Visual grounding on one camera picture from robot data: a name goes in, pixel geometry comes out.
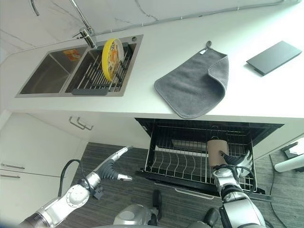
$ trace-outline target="chrome faucet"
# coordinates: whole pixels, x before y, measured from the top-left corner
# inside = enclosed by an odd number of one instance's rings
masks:
[[[81,28],[77,34],[75,34],[73,37],[77,36],[78,34],[81,35],[81,38],[85,39],[87,44],[91,48],[97,48],[96,45],[96,36],[95,36],[95,31],[92,28],[92,26],[87,22],[86,18],[82,14],[80,8],[77,6],[76,2],[74,0],[70,0],[71,4],[74,6],[76,9],[77,13],[79,14],[81,20],[83,21],[85,27]],[[36,16],[39,16],[39,12],[37,11],[37,8],[35,6],[34,0],[29,0],[29,3],[35,13]]]

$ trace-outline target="stainless steel sink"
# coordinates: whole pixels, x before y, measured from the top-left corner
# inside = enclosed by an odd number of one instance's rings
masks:
[[[125,57],[112,82],[105,79],[100,66],[103,41],[96,49],[82,45],[47,53],[16,97],[123,96],[142,38],[120,38]]]

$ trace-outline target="yellow bowl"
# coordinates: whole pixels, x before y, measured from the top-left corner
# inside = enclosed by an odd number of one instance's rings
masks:
[[[105,45],[101,56],[101,66],[104,76],[108,81],[115,78],[119,63],[124,60],[124,49],[119,39],[109,39]]]

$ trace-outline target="robot finger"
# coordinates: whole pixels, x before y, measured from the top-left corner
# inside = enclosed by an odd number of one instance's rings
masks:
[[[121,181],[132,181],[133,178],[128,176],[128,175],[124,175],[124,174],[118,174],[118,177],[117,177],[118,180],[121,180]]]

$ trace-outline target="white countertop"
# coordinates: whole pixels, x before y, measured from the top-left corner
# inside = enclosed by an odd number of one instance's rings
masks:
[[[304,118],[304,53],[262,77],[246,60],[284,40],[304,50],[304,3],[221,13],[130,29],[97,37],[144,34],[122,97],[15,98],[47,51],[83,44],[73,40],[8,57],[0,66],[0,111],[92,111],[133,117],[178,118],[154,90],[154,82],[182,64],[208,40],[229,57],[224,99],[198,119],[223,116]]]

